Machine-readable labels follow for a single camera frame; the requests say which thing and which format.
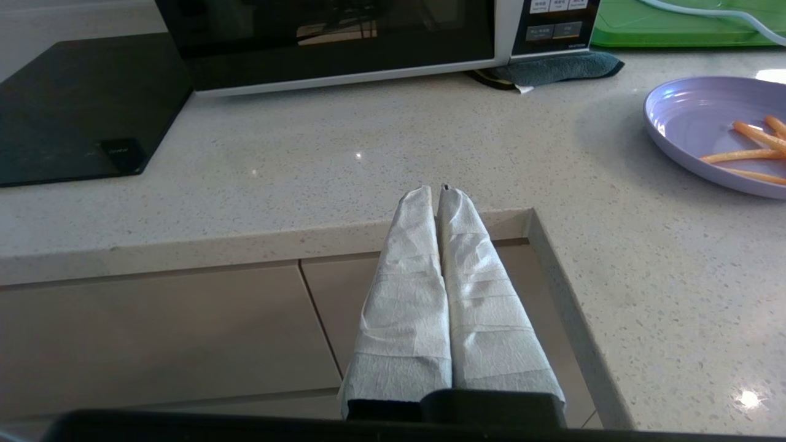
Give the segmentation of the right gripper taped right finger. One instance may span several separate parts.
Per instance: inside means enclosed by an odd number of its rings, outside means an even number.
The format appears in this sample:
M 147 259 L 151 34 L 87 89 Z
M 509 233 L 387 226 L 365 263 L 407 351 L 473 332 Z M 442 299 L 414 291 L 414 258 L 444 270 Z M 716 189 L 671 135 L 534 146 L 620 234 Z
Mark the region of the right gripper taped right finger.
M 550 394 L 566 403 L 479 212 L 445 185 L 436 215 L 455 389 Z

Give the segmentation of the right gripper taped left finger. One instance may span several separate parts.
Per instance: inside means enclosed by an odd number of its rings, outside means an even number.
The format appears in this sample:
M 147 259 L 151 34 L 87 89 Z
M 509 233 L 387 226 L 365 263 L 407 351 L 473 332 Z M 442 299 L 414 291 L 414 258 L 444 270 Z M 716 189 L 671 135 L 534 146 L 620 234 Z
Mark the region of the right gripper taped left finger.
M 449 389 L 449 311 L 430 187 L 406 193 L 387 233 L 340 389 L 341 414 L 359 400 L 417 403 Z

